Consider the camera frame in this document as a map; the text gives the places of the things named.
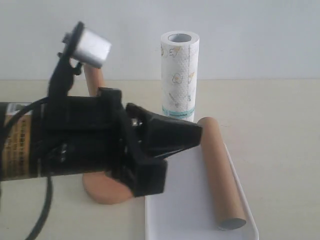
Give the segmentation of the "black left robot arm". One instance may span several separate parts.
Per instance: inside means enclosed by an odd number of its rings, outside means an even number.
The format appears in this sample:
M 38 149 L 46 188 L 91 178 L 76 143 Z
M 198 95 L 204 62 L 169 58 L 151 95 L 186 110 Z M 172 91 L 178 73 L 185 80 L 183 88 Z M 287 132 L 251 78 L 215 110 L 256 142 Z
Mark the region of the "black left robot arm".
M 0 179 L 106 171 L 135 197 L 164 191 L 167 158 L 200 144 L 196 123 L 122 105 L 122 92 L 68 96 L 49 112 L 46 99 L 0 105 Z

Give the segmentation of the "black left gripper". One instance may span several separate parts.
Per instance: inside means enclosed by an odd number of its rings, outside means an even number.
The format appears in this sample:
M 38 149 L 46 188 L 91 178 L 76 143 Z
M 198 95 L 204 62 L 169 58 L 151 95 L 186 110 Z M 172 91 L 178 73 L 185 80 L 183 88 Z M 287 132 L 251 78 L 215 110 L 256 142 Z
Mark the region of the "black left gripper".
M 42 122 L 42 176 L 107 170 L 133 197 L 164 192 L 167 156 L 135 150 L 135 131 L 121 90 L 103 87 L 94 97 L 79 97 L 50 87 Z

